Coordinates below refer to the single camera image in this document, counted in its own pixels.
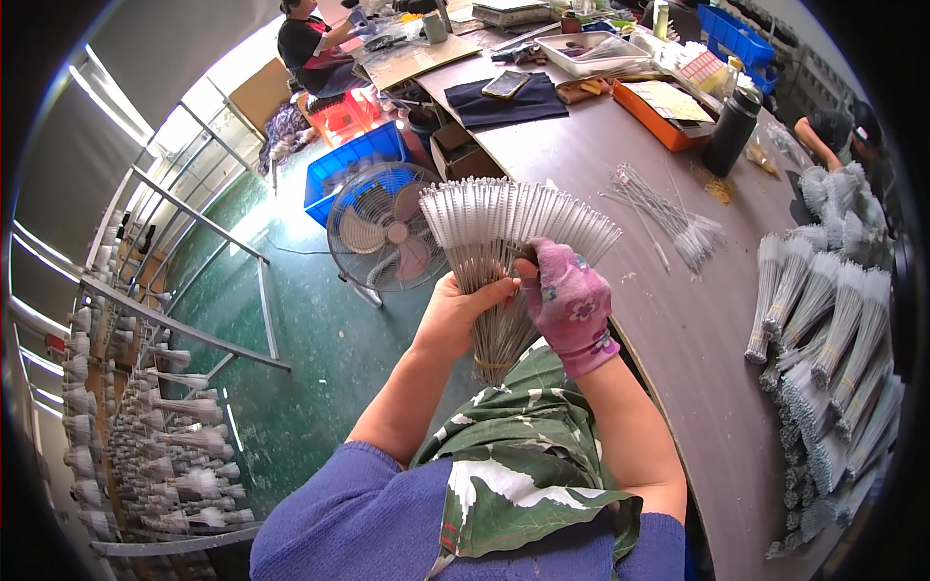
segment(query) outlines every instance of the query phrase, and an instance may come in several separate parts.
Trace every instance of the green leaf-print apron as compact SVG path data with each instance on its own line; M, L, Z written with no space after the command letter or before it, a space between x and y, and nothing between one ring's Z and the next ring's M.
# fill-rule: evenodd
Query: green leaf-print apron
M461 406L410 468L443 456L452 456L452 472L428 579L456 556L522 547L612 503L615 562L636 543L643 499L616 490L594 414L549 347Z

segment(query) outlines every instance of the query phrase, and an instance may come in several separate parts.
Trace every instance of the pink floral glove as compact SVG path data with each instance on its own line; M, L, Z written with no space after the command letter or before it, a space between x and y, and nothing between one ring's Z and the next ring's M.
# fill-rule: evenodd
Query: pink floral glove
M528 261L514 263L529 316L562 360L565 373L583 376L620 352L607 330L610 284L571 246L545 238L530 243L539 262L538 278L526 276Z

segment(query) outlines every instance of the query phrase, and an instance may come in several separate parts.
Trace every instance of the black thermos bottle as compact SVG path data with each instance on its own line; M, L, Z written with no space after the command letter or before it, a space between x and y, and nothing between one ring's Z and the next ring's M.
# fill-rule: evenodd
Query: black thermos bottle
M711 141L701 155L701 163L718 178L726 178L739 159L755 128L756 115L762 109L759 97L740 87L724 102Z

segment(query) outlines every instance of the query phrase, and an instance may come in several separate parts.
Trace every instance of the wooden work table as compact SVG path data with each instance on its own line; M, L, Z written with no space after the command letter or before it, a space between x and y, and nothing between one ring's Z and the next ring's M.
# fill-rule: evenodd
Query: wooden work table
M503 67L545 71L556 84L570 80L552 64L514 67L476 55L417 81L458 119L444 90L489 79ZM700 166L699 149L669 153L610 96L568 110L567 117L472 134L511 178L552 179L622 228L619 242L597 270L613 288L620 333L671 426L717 581L807 581L840 531L824 531L789 557L764 559L769 544L786 534L786 464L777 409L759 389L763 369L743 358L755 311L759 240L795 226L789 213L794 194L784 171L801 169L777 153L779 181L740 157L730 175L739 192L724 206L704 191L707 178L692 170ZM761 123L772 120L768 112L760 114ZM657 192L677 203L667 164L686 209L724 225L724 243L704 264L701 279L692 276L665 232L646 217L669 257L671 273L666 273L636 213L597 195L608 191L608 171L621 162L632 164Z

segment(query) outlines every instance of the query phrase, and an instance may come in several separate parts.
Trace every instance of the fan guard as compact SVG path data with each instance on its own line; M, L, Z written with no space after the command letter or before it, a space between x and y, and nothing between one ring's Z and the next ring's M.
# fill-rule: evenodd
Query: fan guard
M375 164L349 178L326 220L329 251L342 273L365 288L394 292L439 272L445 253L419 209L419 193L440 181L402 162Z

